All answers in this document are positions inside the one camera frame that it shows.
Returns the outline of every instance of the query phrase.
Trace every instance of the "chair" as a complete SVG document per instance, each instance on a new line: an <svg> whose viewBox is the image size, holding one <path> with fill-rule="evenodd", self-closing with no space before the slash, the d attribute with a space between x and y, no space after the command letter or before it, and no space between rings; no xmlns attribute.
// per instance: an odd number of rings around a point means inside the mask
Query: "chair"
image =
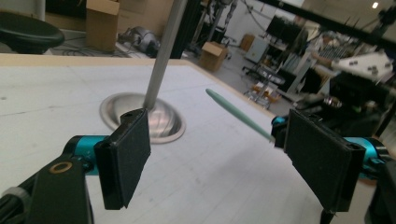
<svg viewBox="0 0 396 224"><path fill-rule="evenodd" d="M42 54L64 42L56 27L34 18L0 12L0 42L23 54Z"/></svg>

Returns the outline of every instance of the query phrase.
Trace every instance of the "desk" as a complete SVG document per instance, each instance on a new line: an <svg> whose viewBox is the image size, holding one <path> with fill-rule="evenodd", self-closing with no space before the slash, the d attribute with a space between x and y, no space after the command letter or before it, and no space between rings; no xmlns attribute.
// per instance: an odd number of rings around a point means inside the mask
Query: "desk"
<svg viewBox="0 0 396 224"><path fill-rule="evenodd" d="M108 135L99 105L145 93L153 60L0 54L0 191L55 159L78 134ZM271 114L185 61L170 61L159 98L185 117L177 140L152 145L128 209L104 209L99 179L87 176L96 223L317 224L318 199L282 150L232 117L210 88L264 129Z"/></svg>

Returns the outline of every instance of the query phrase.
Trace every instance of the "round black cushion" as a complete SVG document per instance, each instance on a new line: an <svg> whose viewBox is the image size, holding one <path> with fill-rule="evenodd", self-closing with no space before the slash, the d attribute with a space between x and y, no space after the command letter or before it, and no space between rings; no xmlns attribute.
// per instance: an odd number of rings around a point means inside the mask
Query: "round black cushion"
<svg viewBox="0 0 396 224"><path fill-rule="evenodd" d="M18 53L43 53L61 45L64 34L44 21L0 12L0 42Z"/></svg>

